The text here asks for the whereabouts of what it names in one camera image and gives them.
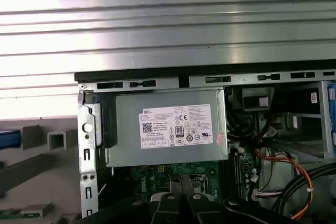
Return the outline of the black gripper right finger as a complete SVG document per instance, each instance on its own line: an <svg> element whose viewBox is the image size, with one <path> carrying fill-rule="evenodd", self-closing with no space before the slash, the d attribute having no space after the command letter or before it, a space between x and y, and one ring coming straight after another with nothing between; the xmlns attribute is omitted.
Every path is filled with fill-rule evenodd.
<svg viewBox="0 0 336 224"><path fill-rule="evenodd" d="M227 198L218 204L209 194L194 191L187 177L187 201L198 223L291 223L291 219L253 202Z"/></svg>

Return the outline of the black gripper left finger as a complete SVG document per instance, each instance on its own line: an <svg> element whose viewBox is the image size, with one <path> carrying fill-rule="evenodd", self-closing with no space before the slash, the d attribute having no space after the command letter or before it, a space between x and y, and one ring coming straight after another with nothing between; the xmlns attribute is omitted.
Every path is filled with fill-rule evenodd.
<svg viewBox="0 0 336 224"><path fill-rule="evenodd" d="M157 193L149 203L129 197L88 216L88 223L180 223L187 196L187 176L172 175L170 192Z"/></svg>

